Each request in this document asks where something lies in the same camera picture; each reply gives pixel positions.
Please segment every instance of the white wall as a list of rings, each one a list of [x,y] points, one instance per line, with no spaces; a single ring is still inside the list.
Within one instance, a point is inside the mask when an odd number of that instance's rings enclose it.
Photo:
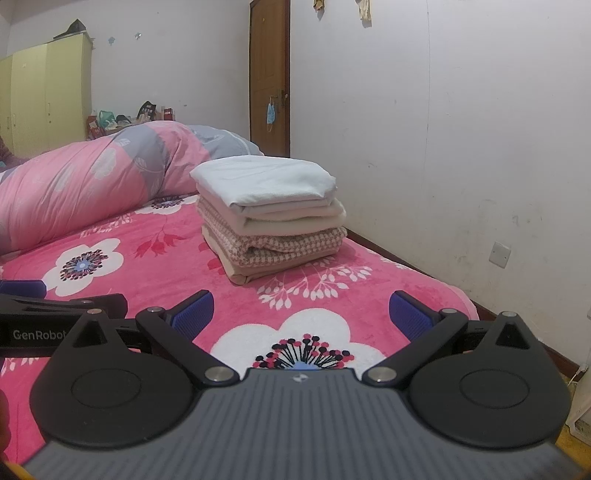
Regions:
[[[351,229],[587,361],[591,4],[372,0],[363,28],[353,0],[311,3],[291,3],[292,155],[337,176]]]
[[[6,56],[15,0],[0,0],[0,59]]]
[[[246,2],[18,0],[9,54],[50,41],[76,18],[95,38],[94,109],[135,116],[150,100],[174,108],[180,122],[248,137]]]

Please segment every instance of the stack of folded clothes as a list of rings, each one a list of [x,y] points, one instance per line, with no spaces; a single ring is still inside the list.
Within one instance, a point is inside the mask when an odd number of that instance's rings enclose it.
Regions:
[[[247,155],[191,176],[203,236],[236,284],[335,254],[346,236],[336,179],[315,163]]]

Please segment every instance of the checkered folded cloth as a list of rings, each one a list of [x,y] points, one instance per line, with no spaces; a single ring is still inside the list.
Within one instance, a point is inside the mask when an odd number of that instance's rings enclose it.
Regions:
[[[237,235],[209,202],[197,202],[197,211],[230,261],[239,267],[267,267],[338,250],[347,236],[344,227],[294,236]]]

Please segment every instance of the wooden door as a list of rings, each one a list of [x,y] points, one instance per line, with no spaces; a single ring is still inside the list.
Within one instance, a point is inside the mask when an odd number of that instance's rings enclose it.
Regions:
[[[10,151],[12,147],[12,120],[10,113],[10,85],[12,57],[0,60],[0,137]]]
[[[85,105],[89,96],[83,93],[90,80],[90,62],[84,61],[92,48],[85,34],[61,38],[47,44],[46,114],[50,150],[86,139]]]
[[[47,45],[12,55],[12,143],[18,157],[32,158],[49,150],[45,109]]]
[[[290,1],[251,3],[251,141],[272,157],[290,155]],[[269,101],[275,123],[267,125]]]

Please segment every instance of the hanging wall decoration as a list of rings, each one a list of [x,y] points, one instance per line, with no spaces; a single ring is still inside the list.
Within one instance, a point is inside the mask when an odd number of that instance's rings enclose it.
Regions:
[[[361,20],[371,22],[371,11],[369,10],[369,0],[361,0],[359,3],[359,16]]]

